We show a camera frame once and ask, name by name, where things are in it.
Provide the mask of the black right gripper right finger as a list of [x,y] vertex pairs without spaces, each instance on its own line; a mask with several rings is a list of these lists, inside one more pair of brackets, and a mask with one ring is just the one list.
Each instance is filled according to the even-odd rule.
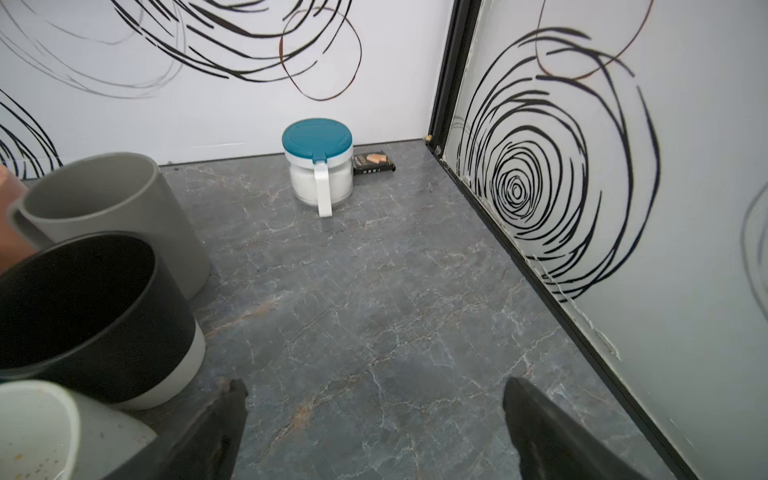
[[524,378],[510,377],[502,406],[524,479],[640,479],[614,455]]

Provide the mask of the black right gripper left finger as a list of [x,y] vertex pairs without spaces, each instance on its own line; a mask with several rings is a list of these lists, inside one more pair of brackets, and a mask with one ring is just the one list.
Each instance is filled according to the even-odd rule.
[[109,479],[229,479],[248,411],[243,381],[231,380],[193,415],[168,427]]

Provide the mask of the cream speckled mug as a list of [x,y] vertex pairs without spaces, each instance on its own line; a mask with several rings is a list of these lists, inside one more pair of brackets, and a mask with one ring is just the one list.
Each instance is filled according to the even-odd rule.
[[155,438],[144,423],[58,384],[1,385],[3,479],[103,479]]

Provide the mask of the black and white mug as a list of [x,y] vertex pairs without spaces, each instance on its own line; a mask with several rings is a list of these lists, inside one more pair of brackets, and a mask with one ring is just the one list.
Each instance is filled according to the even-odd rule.
[[168,267],[127,232],[57,243],[1,276],[1,380],[46,380],[128,410],[196,376],[201,327]]

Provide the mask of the dark grey mug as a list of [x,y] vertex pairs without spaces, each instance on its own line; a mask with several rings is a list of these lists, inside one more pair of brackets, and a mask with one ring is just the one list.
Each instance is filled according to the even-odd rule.
[[61,167],[12,202],[7,219],[38,249],[89,233],[136,233],[159,252],[188,299],[211,272],[203,243],[159,166],[142,154],[96,155]]

